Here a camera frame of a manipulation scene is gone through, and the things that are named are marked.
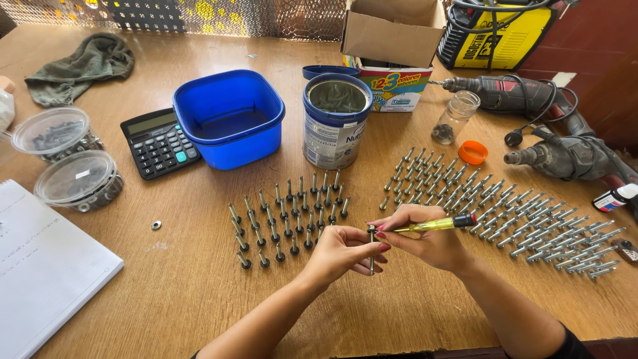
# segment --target black sleeve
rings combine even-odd
[[[567,329],[566,326],[563,325],[563,327],[565,328],[565,341],[563,345],[546,359],[596,359],[590,351],[587,350],[585,345],[578,340],[574,333]],[[512,359],[507,353],[505,353],[505,356]]]

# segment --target white paper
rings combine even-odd
[[[0,222],[0,358],[29,358],[124,262],[14,181]]]

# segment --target woman's left hand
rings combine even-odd
[[[370,257],[375,257],[375,273],[381,273],[376,264],[388,262],[381,253],[390,248],[388,243],[370,242],[370,235],[360,229],[328,225],[299,276],[327,288],[348,270],[370,275]]]

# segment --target nutrilon can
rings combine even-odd
[[[304,88],[304,156],[321,169],[341,169],[357,159],[372,108],[372,91],[341,73],[312,78]]]

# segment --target screwdriver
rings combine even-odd
[[[431,220],[423,223],[410,224],[408,227],[397,228],[392,232],[425,232],[438,231],[440,229],[470,227],[476,225],[475,215],[460,215],[452,218]]]

